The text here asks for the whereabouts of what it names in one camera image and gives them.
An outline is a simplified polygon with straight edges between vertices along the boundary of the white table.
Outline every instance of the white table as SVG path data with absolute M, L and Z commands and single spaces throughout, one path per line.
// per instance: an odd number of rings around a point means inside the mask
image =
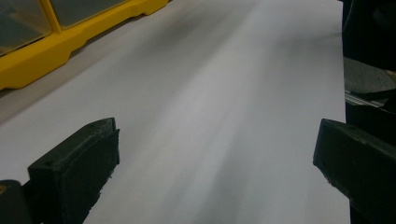
M 0 98 L 0 178 L 115 117 L 121 164 L 85 223 L 349 223 L 312 158 L 345 120 L 342 3 L 175 0 Z

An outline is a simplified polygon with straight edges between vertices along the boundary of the yellow container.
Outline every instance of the yellow container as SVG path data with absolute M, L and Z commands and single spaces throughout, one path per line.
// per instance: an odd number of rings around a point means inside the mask
M 72 51 L 118 23 L 139 15 L 150 15 L 166 6 L 168 0 L 129 0 L 109 10 L 62 26 L 50 0 L 40 0 L 52 33 L 33 44 L 0 57 L 0 90 L 19 89 L 65 64 Z

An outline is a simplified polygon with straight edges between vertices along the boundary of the white surface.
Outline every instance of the white surface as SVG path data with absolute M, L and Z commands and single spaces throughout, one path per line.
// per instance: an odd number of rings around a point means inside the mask
M 175 0 L 0 98 L 0 178 L 115 117 L 121 164 L 85 223 L 348 223 L 312 158 L 344 120 L 341 3 Z

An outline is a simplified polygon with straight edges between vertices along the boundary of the yellow divider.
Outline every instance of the yellow divider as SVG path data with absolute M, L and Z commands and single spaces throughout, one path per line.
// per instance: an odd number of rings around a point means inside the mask
M 62 30 L 50 0 L 41 0 L 52 33 L 43 39 L 0 58 L 0 90 L 19 89 L 67 63 L 70 53 L 103 31 L 139 15 L 150 15 L 168 0 L 130 0 L 91 19 Z

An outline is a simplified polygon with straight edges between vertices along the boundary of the gray floor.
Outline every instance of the gray floor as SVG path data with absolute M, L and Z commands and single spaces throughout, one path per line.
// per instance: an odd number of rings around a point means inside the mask
M 396 88 L 384 70 L 348 58 L 344 59 L 344 78 L 346 91 L 372 92 Z

